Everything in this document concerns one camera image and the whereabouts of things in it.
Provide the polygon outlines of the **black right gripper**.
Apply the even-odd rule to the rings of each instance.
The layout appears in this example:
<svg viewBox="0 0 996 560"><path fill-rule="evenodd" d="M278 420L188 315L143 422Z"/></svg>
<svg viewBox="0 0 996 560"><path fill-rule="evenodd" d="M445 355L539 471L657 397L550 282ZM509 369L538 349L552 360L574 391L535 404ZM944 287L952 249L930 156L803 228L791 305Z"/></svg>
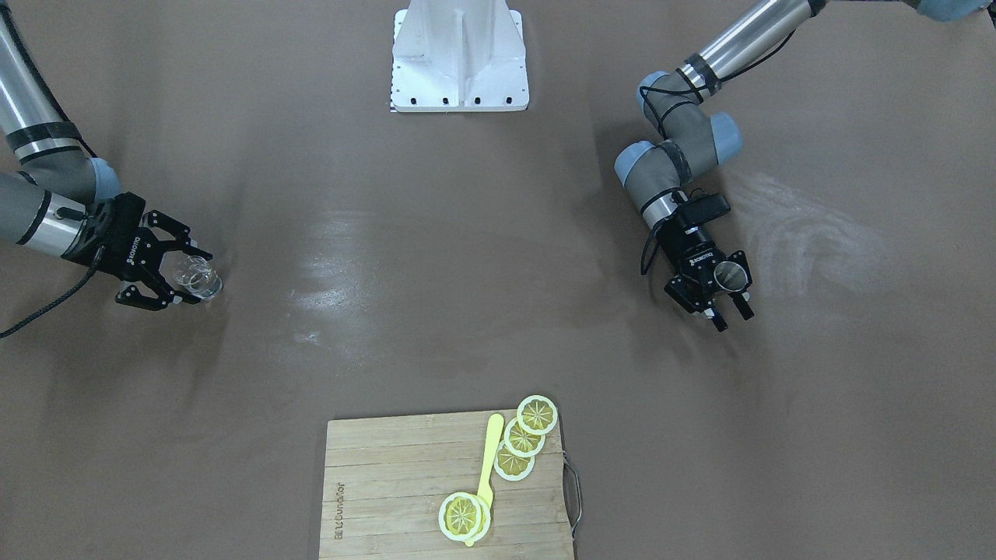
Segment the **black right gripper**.
<svg viewBox="0 0 996 560"><path fill-rule="evenodd" d="M86 206L84 220L61 259L96 269L122 280L115 302L142 310L160 311L170 305L204 301L184 288L167 283L160 273L163 255L179 252L206 261L214 255L199 248L190 228L152 210L136 194L119 194Z"/></svg>

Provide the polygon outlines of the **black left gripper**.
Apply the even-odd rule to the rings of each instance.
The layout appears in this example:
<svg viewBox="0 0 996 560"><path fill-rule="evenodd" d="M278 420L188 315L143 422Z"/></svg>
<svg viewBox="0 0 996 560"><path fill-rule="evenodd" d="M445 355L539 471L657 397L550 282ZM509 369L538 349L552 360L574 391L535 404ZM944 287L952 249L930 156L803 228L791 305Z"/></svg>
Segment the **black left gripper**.
<svg viewBox="0 0 996 560"><path fill-rule="evenodd" d="M737 250L729 256L718 249L712 236L700 226L687 233L675 220L659 223L659 245L675 269L675 276L665 285L665 293L689 314L707 318L718 332L728 329L727 322L715 308L713 295L727 292L744 321L754 317L749 304L752 273L746 253ZM747 270L750 283L742 292L730 293L731 287L717 277L716 269L732 260Z"/></svg>

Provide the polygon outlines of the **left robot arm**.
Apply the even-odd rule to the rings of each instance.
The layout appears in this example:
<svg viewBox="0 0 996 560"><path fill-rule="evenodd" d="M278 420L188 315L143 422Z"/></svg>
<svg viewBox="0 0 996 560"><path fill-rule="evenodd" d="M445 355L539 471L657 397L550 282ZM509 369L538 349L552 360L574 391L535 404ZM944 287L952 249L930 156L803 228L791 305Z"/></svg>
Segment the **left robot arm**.
<svg viewBox="0 0 996 560"><path fill-rule="evenodd" d="M893 296L887 233L985 187L994 25L904 2L757 1L674 68L638 82L651 137L612 180L637 213L640 283L687 332L732 341L833 303Z"/></svg>

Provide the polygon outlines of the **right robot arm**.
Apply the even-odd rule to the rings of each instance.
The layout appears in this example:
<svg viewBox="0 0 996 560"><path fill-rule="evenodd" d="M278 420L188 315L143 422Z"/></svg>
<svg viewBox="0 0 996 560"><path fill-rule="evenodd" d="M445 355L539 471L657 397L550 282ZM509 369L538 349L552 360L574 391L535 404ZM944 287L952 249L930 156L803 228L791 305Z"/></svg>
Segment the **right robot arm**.
<svg viewBox="0 0 996 560"><path fill-rule="evenodd" d="M95 155L40 74L2 4L2 144L20 163L2 174L2 238L121 281L117 301L145 310L195 305L200 298L160 272L169 252L211 260L188 226L150 210L122 190L113 167Z"/></svg>

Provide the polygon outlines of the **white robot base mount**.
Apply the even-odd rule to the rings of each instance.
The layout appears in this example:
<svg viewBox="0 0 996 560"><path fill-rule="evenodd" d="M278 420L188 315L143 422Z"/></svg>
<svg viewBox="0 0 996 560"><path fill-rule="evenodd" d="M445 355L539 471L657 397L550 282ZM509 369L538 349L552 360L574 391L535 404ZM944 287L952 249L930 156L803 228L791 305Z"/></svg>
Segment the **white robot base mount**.
<svg viewBox="0 0 996 560"><path fill-rule="evenodd" d="M523 19L505 1L412 1L395 13L392 57L393 111L530 105Z"/></svg>

